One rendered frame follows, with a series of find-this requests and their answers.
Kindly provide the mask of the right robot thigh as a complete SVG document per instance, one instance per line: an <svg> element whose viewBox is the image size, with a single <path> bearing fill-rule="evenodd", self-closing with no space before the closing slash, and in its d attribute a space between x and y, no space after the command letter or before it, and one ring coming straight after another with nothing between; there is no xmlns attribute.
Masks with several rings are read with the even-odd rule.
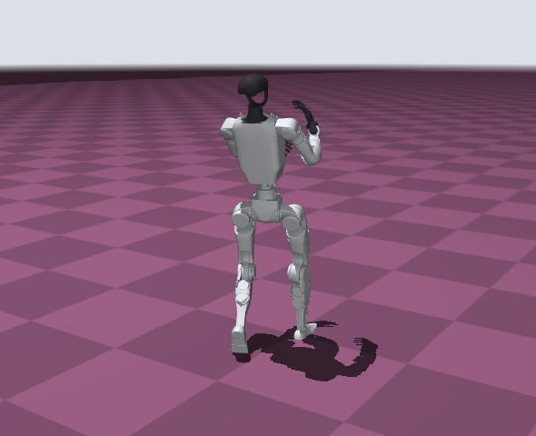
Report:
<svg viewBox="0 0 536 436"><path fill-rule="evenodd" d="M279 212L283 228L286 229L293 263L287 271L289 280L300 283L299 273L303 265L309 269L309 230L303 208L298 204L281 204Z"/></svg>

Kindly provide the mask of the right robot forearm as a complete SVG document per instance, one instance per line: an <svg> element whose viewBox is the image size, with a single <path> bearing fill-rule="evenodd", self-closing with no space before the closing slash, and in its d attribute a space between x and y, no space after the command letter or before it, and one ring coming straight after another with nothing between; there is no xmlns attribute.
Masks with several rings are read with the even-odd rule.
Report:
<svg viewBox="0 0 536 436"><path fill-rule="evenodd" d="M313 152L315 154L315 156L317 157L318 160L321 160L322 158L322 147L321 147L321 139L319 138L320 135L321 135L321 131L320 131L320 128L316 125L317 127L317 134L311 134L310 131L309 131L309 128L308 128L308 135L309 135L309 139L308 141L310 142L311 144L311 147L313 148Z"/></svg>

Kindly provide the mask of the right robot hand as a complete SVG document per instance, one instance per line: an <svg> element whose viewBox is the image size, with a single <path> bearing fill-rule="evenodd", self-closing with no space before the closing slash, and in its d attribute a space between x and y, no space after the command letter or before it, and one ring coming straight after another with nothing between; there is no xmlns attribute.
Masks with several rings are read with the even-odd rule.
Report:
<svg viewBox="0 0 536 436"><path fill-rule="evenodd" d="M303 110L304 115L306 117L306 120L308 122L308 124L306 125L306 128L307 129L309 128L310 133L311 134L317 134L318 130L317 130L316 125L318 125L318 124L317 124L317 122L314 121L310 110L308 108L306 108L304 103L302 101L300 101L300 100L293 100L292 103L293 103L293 105L296 105L294 108L300 108L300 109Z"/></svg>

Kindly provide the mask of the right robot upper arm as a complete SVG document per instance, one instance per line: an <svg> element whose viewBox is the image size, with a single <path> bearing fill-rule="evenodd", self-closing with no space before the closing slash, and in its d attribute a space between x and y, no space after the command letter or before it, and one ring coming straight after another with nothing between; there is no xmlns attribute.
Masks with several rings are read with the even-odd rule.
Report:
<svg viewBox="0 0 536 436"><path fill-rule="evenodd" d="M275 127L278 134L289 140L295 149L301 154L305 165L314 165L320 162L313 152L310 142L303 133L300 124L293 118L277 119Z"/></svg>

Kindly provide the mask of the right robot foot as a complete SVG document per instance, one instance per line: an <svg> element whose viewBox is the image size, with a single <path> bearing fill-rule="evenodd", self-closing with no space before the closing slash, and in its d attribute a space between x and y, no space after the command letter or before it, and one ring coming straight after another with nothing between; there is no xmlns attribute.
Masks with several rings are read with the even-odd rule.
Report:
<svg viewBox="0 0 536 436"><path fill-rule="evenodd" d="M316 322L307 322L307 330L305 332L302 332L302 328L300 327L299 331L295 331L293 338L295 340L303 340L306 338L309 334L315 332L317 329L317 323Z"/></svg>

